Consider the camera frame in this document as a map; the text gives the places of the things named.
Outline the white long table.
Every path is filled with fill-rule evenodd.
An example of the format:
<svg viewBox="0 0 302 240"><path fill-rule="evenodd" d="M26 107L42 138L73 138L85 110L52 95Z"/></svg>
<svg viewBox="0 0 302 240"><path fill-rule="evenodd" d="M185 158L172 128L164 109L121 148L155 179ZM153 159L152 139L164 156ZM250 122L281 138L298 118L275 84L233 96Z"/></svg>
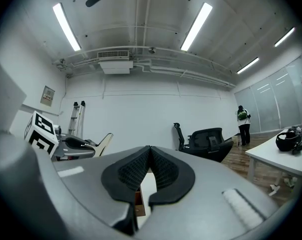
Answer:
<svg viewBox="0 0 302 240"><path fill-rule="evenodd" d="M253 182L256 163L260 162L270 166L279 172L284 172L292 177L296 177L293 191L298 191L302 187L302 150L297 155L291 152L281 152L276 146L276 137L245 152L250 157L247 179Z"/></svg>

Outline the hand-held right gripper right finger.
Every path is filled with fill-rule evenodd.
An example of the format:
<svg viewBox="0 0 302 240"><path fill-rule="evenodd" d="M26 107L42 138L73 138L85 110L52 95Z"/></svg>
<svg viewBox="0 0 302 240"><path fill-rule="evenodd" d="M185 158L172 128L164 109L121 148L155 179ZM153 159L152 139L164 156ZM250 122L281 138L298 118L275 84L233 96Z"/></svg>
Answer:
<svg viewBox="0 0 302 240"><path fill-rule="evenodd" d="M225 165L168 148L187 163L192 189L174 204L155 206L136 240L261 240L277 226L277 204Z"/></svg>

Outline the low black office chair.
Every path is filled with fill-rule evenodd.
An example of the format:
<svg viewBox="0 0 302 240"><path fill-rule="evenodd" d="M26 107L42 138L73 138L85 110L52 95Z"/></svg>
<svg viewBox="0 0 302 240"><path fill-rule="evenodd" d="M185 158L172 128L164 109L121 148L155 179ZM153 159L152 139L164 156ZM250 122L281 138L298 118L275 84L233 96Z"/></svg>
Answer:
<svg viewBox="0 0 302 240"><path fill-rule="evenodd" d="M222 128L195 131L189 140L188 153L200 158L222 162L233 147L233 140L225 141Z"/></svg>

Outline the white square table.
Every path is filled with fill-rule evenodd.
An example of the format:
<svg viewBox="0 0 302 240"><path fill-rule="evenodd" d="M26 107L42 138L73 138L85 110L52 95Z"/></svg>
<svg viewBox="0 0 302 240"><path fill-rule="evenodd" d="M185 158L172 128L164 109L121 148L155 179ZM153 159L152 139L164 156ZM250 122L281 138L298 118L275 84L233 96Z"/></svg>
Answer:
<svg viewBox="0 0 302 240"><path fill-rule="evenodd" d="M151 208L149 206L149 197L157 192L155 176L153 173L148 172L141 182L141 196L143 200L145 215L137 217L138 229L140 229L146 220L151 215Z"/></svg>

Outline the white floor scrap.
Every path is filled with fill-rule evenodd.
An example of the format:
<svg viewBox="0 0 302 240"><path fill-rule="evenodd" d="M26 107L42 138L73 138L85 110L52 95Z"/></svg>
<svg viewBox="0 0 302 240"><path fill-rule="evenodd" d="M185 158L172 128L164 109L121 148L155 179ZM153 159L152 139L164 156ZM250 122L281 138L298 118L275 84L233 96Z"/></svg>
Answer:
<svg viewBox="0 0 302 240"><path fill-rule="evenodd" d="M278 184L277 185L272 184L272 185L270 185L270 189L271 189L271 192L268 195L271 197L278 192L278 190L280 189L280 186Z"/></svg>

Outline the white ceiling air conditioner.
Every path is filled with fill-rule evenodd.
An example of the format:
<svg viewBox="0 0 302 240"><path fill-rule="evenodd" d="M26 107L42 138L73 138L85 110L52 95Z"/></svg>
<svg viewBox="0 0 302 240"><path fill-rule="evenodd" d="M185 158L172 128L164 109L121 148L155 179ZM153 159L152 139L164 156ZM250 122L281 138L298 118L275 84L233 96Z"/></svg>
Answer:
<svg viewBox="0 0 302 240"><path fill-rule="evenodd" d="M97 57L99 65L106 75L129 74L134 67L128 50L100 51L97 53Z"/></svg>

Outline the brown wooden compartment box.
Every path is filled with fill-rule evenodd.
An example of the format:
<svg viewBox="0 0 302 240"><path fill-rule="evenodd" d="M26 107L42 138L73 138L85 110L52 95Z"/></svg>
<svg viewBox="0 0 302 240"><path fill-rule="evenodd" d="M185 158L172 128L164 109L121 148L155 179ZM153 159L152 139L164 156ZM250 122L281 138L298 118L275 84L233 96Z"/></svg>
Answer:
<svg viewBox="0 0 302 240"><path fill-rule="evenodd" d="M135 192L135 215L136 217L142 217L145 216L145 207L144 207L144 201L143 196L141 192L141 187L139 187Z"/></svg>

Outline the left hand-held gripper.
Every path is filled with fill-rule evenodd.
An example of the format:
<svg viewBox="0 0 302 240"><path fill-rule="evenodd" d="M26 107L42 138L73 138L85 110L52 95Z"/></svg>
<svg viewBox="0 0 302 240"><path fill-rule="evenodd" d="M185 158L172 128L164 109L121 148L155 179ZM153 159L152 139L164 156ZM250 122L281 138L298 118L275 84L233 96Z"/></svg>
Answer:
<svg viewBox="0 0 302 240"><path fill-rule="evenodd" d="M53 122L34 111L24 132L24 140L33 148L45 150L52 161L92 158L96 145L81 138L67 137L67 146L60 146L61 138L56 134Z"/></svg>

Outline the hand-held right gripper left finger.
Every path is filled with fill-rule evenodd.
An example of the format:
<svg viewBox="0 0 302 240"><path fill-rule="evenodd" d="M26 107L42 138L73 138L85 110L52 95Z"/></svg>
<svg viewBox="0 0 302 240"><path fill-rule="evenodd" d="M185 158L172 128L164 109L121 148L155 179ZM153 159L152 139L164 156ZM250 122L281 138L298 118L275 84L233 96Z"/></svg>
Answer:
<svg viewBox="0 0 302 240"><path fill-rule="evenodd" d="M36 156L40 204L49 214L50 239L151 240L149 228L138 229L134 202L138 183L129 172L148 171L150 147L136 147L97 158L52 162L44 150Z"/></svg>

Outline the aluminium ladder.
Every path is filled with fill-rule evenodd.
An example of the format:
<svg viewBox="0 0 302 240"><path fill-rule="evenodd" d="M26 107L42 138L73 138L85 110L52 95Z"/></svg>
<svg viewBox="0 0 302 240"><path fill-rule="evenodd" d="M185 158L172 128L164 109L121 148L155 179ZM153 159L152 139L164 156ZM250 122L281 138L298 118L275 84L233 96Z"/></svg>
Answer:
<svg viewBox="0 0 302 240"><path fill-rule="evenodd" d="M82 117L85 111L85 106L86 103L84 100L80 103L74 102L69 121L68 134L80 137L80 127L82 124Z"/></svg>

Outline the ceiling strip light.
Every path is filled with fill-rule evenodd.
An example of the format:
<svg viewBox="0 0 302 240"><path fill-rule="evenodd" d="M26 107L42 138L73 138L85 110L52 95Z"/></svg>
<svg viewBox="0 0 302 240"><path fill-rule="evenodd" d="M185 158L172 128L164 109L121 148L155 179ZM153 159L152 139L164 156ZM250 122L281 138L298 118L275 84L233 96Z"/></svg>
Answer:
<svg viewBox="0 0 302 240"><path fill-rule="evenodd" d="M71 47L74 51L80 51L81 46L79 45L79 42L77 41L70 24L68 23L66 14L64 12L63 6L61 3L58 3L53 6L54 14L60 24L60 27L65 34L68 42L70 43Z"/></svg>
<svg viewBox="0 0 302 240"><path fill-rule="evenodd" d="M285 35L283 35L275 44L274 47L278 47L282 44L292 33L294 33L295 27L292 27Z"/></svg>
<svg viewBox="0 0 302 240"><path fill-rule="evenodd" d="M249 67L253 66L255 63L257 63L259 61L259 57L256 57L254 60L252 60L250 63L248 63L246 66L242 67L241 69L239 69L236 73L239 75L241 74L243 71L247 70Z"/></svg>
<svg viewBox="0 0 302 240"><path fill-rule="evenodd" d="M197 14L191 28L189 29L185 40L181 45L181 50L186 52L189 50L191 45L193 44L195 38L197 37L198 33L200 32L201 28L203 27L205 21L207 20L208 16L212 11L212 6L208 3L203 3L199 13Z"/></svg>

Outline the black headset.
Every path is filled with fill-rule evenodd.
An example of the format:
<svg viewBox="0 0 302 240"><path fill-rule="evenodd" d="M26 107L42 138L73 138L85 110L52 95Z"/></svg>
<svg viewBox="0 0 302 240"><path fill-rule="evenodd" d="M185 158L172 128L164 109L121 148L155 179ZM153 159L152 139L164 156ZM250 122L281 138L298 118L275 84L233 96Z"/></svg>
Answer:
<svg viewBox="0 0 302 240"><path fill-rule="evenodd" d="M276 136L276 146L281 152L288 152L293 150L297 145L299 145L302 141L302 137L300 135L296 135L294 132L284 132L279 133Z"/></svg>

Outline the grey wall electrical panel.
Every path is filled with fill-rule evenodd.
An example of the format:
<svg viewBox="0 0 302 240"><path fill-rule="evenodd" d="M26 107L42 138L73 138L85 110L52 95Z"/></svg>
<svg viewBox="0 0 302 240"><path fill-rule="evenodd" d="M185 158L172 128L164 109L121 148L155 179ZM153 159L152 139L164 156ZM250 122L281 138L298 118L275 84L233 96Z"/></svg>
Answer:
<svg viewBox="0 0 302 240"><path fill-rule="evenodd" d="M44 90L43 90L43 93L42 93L40 103L51 107L52 102L53 102L53 98L54 98L54 94L55 94L55 91L53 89L51 89L48 86L45 86Z"/></svg>

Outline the tall black office chair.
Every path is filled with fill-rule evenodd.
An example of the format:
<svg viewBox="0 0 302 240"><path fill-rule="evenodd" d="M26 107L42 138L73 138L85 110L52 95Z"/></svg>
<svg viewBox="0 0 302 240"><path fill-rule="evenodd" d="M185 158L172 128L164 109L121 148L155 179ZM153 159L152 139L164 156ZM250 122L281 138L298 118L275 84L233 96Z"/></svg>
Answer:
<svg viewBox="0 0 302 240"><path fill-rule="evenodd" d="M182 152L183 150L189 148L189 144L185 144L185 139L184 139L182 130L180 128L180 124L176 122L173 125L174 125L175 129L177 130L178 137L179 137L179 147L178 147L178 150Z"/></svg>

